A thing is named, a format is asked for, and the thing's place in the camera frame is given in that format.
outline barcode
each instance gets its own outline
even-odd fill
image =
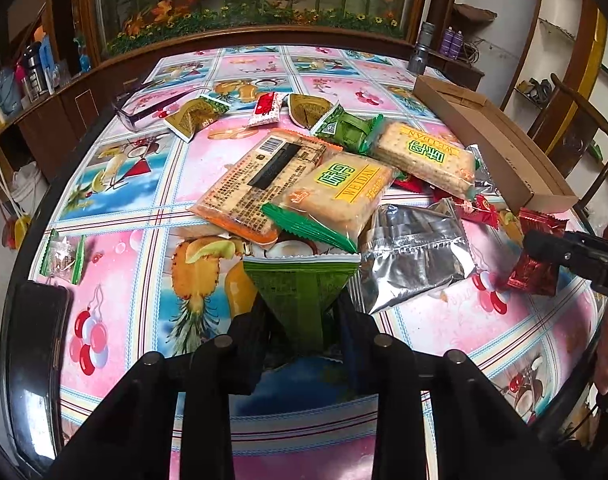
[[[279,139],[277,137],[269,137],[258,148],[258,150],[261,152],[273,153],[275,150],[277,150],[283,144],[284,144],[283,139]]]

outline white bucket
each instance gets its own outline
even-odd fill
[[[49,189],[49,185],[40,170],[37,169],[35,161],[22,166],[13,174],[11,196],[30,216],[35,214],[47,189]]]

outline spray can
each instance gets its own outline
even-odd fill
[[[462,36],[462,31],[459,30],[458,33],[453,36],[453,40],[450,44],[449,48],[449,57],[451,59],[457,59],[462,51],[462,45],[464,44],[464,36]]]
[[[442,38],[442,46],[440,46],[440,54],[443,56],[449,55],[450,44],[453,42],[453,36],[455,36],[455,32],[453,32],[453,28],[449,27],[444,31],[444,37]]]

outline eyeglasses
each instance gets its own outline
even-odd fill
[[[160,84],[160,81],[151,81],[148,83],[144,83],[134,90],[130,90],[128,92],[124,92],[123,94],[118,95],[111,102],[111,106],[113,107],[113,110],[115,111],[115,114],[117,115],[117,118],[124,125],[124,127],[127,130],[129,130],[130,132],[136,132],[138,130],[138,128],[135,125],[135,123],[137,121],[142,120],[143,118],[147,117],[152,112],[155,112],[156,110],[162,110],[162,109],[164,109],[164,107],[168,106],[169,104],[174,103],[175,101],[181,99],[185,95],[195,92],[196,90],[206,89],[206,87],[191,88],[190,90],[180,92],[179,94],[176,94],[167,99],[164,99],[163,101],[157,102],[157,103],[149,106],[148,108],[145,108],[144,110],[140,110],[139,112],[136,112],[133,114],[129,114],[128,112],[123,110],[124,105],[137,92],[145,90],[146,88],[150,88],[151,86],[156,86],[158,84]]]

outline cardboard box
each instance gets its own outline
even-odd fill
[[[514,213],[521,207],[561,213],[577,202],[542,150],[482,94],[426,76],[417,78],[414,94],[462,144],[479,145],[493,180]]]

